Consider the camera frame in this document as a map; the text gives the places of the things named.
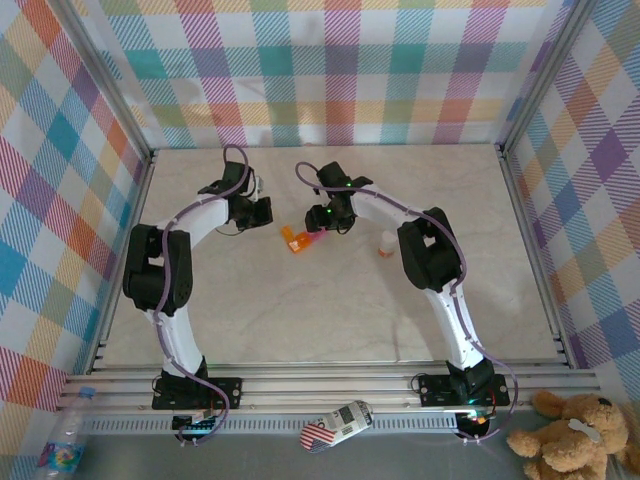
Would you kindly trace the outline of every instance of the plaid wallpaper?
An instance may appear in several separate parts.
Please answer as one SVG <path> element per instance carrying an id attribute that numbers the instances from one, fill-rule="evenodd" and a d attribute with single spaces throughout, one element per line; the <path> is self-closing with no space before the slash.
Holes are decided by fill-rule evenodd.
<path id="1" fill-rule="evenodd" d="M 0 478 L 28 479 L 88 353 L 142 162 L 45 1 L 0 3 Z"/>
<path id="2" fill-rule="evenodd" d="M 638 414 L 640 0 L 600 0 L 516 156 L 580 366 Z"/>
<path id="3" fill-rule="evenodd" d="M 193 148 L 493 142 L 572 2 L 74 3 L 149 142 Z"/>

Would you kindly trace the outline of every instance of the small flag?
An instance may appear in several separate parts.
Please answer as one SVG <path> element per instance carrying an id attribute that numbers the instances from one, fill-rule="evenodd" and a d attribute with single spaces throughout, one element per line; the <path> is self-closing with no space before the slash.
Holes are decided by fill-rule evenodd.
<path id="1" fill-rule="evenodd" d="M 310 423 L 300 433 L 300 444 L 311 453 L 318 453 L 333 446 L 336 434 L 319 425 Z"/>

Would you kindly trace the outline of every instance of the white label tag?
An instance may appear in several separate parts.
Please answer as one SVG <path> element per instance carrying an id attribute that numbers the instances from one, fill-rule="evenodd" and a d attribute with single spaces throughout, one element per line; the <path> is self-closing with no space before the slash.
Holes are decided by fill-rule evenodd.
<path id="1" fill-rule="evenodd" d="M 598 443 L 600 441 L 600 432 L 598 432 L 593 427 L 585 425 L 577 418 L 572 418 L 571 420 L 569 420 L 569 428 L 571 430 L 586 433 L 593 443 Z"/>

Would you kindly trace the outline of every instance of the marble surface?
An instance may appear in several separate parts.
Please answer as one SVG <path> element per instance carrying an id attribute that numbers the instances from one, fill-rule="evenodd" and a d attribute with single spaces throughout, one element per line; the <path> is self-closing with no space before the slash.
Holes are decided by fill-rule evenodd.
<path id="1" fill-rule="evenodd" d="M 214 232 L 193 252 L 190 317 L 210 363 L 447 358 L 433 311 L 405 277 L 399 252 L 388 259 L 378 255 L 378 226 L 360 219 L 348 235 L 329 234 L 298 255 L 286 247 L 279 228 L 291 224 L 300 231 L 305 212 L 317 201 L 295 177 L 293 167 L 300 160 L 319 167 L 337 160 L 353 178 L 365 175 L 396 198 L 444 209 L 467 257 L 465 294 L 485 347 L 504 359 L 555 355 L 493 147 L 247 152 L 272 198 L 274 223 L 237 237 Z M 222 169 L 220 150 L 162 151 L 142 222 L 174 214 L 199 188 L 220 178 Z M 151 325 L 121 296 L 105 363 L 161 360 Z"/>

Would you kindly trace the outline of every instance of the teddy bear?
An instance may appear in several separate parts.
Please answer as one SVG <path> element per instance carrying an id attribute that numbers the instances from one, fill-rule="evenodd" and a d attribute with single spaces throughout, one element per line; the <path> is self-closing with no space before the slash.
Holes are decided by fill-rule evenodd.
<path id="1" fill-rule="evenodd" d="M 640 449 L 629 443 L 629 430 L 618 406 L 599 395 L 567 399 L 540 391 L 532 399 L 541 415 L 558 419 L 535 432 L 516 430 L 507 443 L 521 457 L 531 480 L 605 480 L 613 454 L 629 472 L 640 475 Z"/>

